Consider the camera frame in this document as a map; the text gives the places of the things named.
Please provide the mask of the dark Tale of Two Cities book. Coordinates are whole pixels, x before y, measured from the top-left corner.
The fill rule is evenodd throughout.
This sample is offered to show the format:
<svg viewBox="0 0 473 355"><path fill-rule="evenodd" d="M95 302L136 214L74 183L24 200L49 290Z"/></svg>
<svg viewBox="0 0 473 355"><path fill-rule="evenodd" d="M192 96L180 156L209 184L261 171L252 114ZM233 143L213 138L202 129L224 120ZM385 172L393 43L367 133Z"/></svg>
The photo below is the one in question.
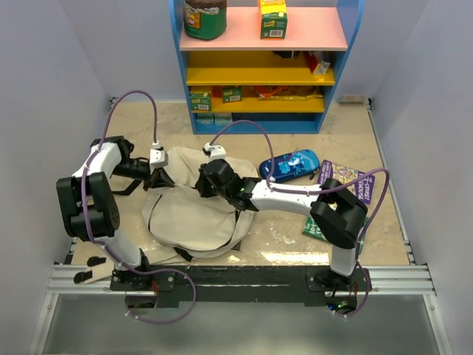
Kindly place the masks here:
<svg viewBox="0 0 473 355"><path fill-rule="evenodd" d="M241 249L241 244L242 244L242 241L239 241L238 243L236 243L231 249L233 251L240 251Z"/></svg>

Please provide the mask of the beige canvas backpack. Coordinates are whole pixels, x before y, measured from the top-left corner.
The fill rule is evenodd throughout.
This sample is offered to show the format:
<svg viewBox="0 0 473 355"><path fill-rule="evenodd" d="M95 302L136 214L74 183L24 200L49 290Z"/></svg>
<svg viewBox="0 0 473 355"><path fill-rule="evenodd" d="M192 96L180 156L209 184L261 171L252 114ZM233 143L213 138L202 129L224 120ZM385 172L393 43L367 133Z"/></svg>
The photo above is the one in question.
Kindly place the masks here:
<svg viewBox="0 0 473 355"><path fill-rule="evenodd" d="M101 248L116 267L139 266L143 256L152 265L214 260L246 236L253 212L238 212L219 196L202 198L194 188L207 160L201 151L174 146L164 168L173 187L116 198L120 227Z"/></svg>

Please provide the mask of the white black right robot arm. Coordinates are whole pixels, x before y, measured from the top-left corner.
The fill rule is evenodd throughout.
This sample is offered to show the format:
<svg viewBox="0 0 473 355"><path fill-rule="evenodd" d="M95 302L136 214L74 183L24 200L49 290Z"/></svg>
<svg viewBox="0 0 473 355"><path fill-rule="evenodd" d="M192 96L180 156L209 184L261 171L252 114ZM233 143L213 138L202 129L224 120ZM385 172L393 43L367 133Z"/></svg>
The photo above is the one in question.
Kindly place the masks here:
<svg viewBox="0 0 473 355"><path fill-rule="evenodd" d="M322 185L284 186L240 177L224 159L199 168L195 189L203 198L220 196L239 211L281 211L311 217L332 245L330 270L316 275L327 288L347 290L355 282L358 239L367 207L332 178Z"/></svg>

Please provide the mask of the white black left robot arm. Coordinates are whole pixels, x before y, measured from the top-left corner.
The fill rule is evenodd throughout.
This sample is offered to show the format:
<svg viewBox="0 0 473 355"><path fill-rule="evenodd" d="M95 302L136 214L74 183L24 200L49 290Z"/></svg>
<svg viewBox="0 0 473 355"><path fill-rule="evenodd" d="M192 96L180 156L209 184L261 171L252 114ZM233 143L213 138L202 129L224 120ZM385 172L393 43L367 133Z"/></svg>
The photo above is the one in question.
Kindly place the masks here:
<svg viewBox="0 0 473 355"><path fill-rule="evenodd" d="M92 142L88 158L70 177L57 181L56 192L64 228L70 237L101 248L114 263L112 275L117 281L137 290L153 285L153 272L147 256L120 229L120 212L109 179L113 175L132 179L121 192L130 195L143 189L173 187L166 173L169 155L154 142L148 158L132 158L134 144L123 136Z"/></svg>

